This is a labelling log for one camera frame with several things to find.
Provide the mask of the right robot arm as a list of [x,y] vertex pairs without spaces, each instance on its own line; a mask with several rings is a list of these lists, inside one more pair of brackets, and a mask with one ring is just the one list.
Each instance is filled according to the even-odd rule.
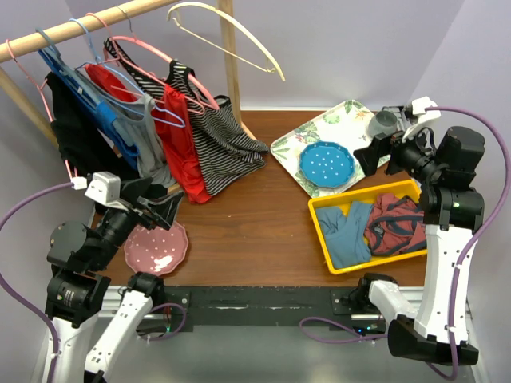
[[375,173],[380,157],[389,156],[388,173],[405,171],[421,184],[427,261],[419,308],[407,301],[395,279],[375,273],[365,274],[346,300],[364,313],[380,312],[393,356],[430,365],[476,365],[479,352],[468,341],[465,306],[474,235],[485,208],[482,195],[470,184],[485,139],[454,126],[435,148],[431,133],[430,128],[414,136],[380,133],[354,153],[368,176]]

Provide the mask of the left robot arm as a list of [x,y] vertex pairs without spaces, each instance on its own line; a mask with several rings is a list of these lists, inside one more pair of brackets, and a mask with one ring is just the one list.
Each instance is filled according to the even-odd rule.
[[137,272],[104,333],[94,345],[89,343],[110,284],[101,272],[136,226],[169,230],[183,199],[182,191],[146,198],[152,181],[151,177],[123,181],[110,172],[71,179],[73,189],[84,191],[106,212],[94,228],[68,221],[50,236],[47,260],[53,276],[45,308],[50,336],[43,373],[47,381],[107,382],[143,317],[168,305],[163,280]]

